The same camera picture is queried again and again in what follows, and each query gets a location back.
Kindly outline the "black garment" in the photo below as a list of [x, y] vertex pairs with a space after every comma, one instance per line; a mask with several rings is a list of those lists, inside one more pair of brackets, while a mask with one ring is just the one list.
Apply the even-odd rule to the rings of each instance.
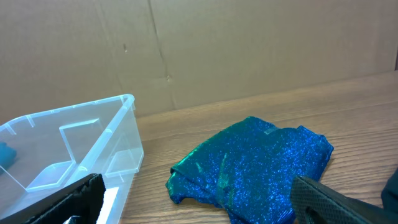
[[397, 214], [398, 209], [398, 170], [387, 181], [381, 192], [383, 208]]

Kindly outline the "blue denim jeans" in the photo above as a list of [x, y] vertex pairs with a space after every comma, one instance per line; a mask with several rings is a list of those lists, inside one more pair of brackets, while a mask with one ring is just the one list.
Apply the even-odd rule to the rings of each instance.
[[17, 156], [16, 150], [9, 147], [6, 143], [0, 143], [0, 164], [4, 169], [8, 169], [15, 162]]

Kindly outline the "clear plastic storage bin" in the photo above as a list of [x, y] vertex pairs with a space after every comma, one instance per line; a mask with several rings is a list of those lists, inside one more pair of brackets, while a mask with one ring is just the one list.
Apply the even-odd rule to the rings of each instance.
[[89, 174], [106, 187], [99, 223], [117, 223], [144, 157], [130, 94], [27, 114], [1, 126], [1, 142], [17, 152], [1, 167], [6, 218]]

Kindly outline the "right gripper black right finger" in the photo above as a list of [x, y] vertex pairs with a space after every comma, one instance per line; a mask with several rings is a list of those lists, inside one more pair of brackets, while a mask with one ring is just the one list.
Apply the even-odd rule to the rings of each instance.
[[396, 213], [346, 197], [304, 176], [294, 178], [290, 201], [299, 223], [397, 223]]

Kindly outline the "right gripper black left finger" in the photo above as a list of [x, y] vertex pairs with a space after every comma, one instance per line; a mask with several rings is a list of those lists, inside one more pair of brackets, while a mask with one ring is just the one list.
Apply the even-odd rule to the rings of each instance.
[[104, 202], [101, 174], [89, 174], [71, 185], [1, 220], [1, 224], [94, 224]]

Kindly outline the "sparkly blue garment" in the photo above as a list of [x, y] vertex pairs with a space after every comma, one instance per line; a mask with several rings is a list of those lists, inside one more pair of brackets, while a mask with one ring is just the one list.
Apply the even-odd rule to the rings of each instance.
[[293, 223], [295, 176], [319, 180], [333, 146], [299, 126], [278, 128], [249, 116], [207, 139], [170, 170], [170, 199], [223, 208], [231, 223]]

